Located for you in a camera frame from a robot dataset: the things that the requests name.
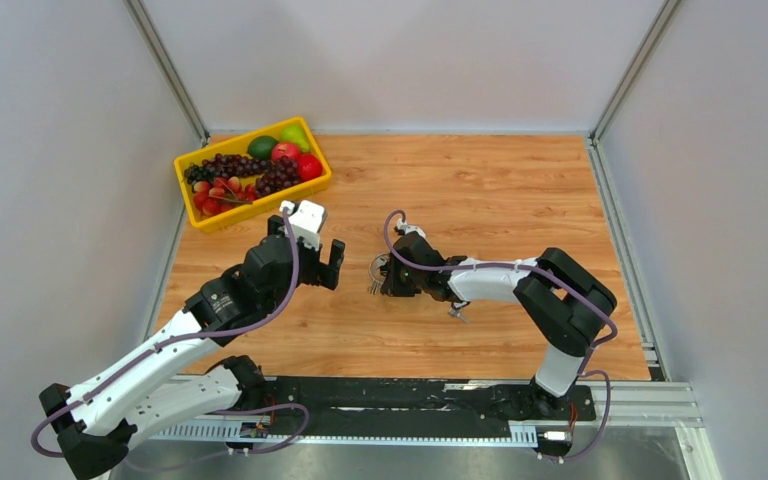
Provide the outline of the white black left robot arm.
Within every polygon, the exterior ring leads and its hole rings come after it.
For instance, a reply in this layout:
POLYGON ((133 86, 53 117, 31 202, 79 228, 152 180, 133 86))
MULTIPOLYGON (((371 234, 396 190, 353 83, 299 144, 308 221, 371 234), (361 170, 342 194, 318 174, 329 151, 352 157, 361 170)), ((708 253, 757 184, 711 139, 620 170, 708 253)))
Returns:
POLYGON ((328 262, 321 261, 326 217, 320 205, 284 203, 243 262, 206 282, 160 331, 88 380, 45 388, 39 401, 46 418, 33 430, 33 449, 64 459, 77 479, 94 479, 156 433, 200 415, 281 410, 265 403, 265 379, 247 356, 228 357, 183 383, 171 380, 275 320, 300 285, 336 288, 345 244, 333 241, 328 262))

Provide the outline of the silver keyring with keys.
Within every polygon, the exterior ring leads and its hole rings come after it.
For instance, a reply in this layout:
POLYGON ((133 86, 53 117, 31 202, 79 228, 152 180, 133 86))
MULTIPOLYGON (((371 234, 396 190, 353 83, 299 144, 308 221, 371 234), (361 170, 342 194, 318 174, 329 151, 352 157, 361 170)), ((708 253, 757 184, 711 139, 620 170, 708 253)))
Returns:
POLYGON ((370 262, 368 268, 368 274, 370 277, 368 292, 370 294, 387 295, 387 291, 384 289, 384 286, 387 278, 387 267, 389 260, 389 253, 380 253, 376 255, 370 262))

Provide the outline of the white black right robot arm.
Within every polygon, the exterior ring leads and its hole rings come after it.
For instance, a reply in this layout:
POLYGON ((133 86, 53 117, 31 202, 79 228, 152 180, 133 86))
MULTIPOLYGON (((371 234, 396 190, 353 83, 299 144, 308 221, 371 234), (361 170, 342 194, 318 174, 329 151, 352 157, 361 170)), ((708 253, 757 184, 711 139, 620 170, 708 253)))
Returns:
POLYGON ((389 297, 427 294, 463 320, 476 301, 517 304, 548 343, 525 405, 535 418, 571 410, 571 391, 583 374, 610 316, 615 295, 565 251, 509 262, 468 256, 445 258, 421 232, 403 234, 370 264, 371 290, 389 297))

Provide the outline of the black-tagged silver key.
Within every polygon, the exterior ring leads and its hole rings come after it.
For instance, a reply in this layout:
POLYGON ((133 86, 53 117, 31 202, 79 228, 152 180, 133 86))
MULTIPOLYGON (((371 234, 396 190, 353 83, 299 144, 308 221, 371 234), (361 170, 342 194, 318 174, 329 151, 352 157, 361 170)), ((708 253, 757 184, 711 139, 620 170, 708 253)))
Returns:
POLYGON ((463 313, 463 310, 469 305, 469 302, 452 302, 448 310, 448 315, 463 323, 469 324, 469 319, 463 313))

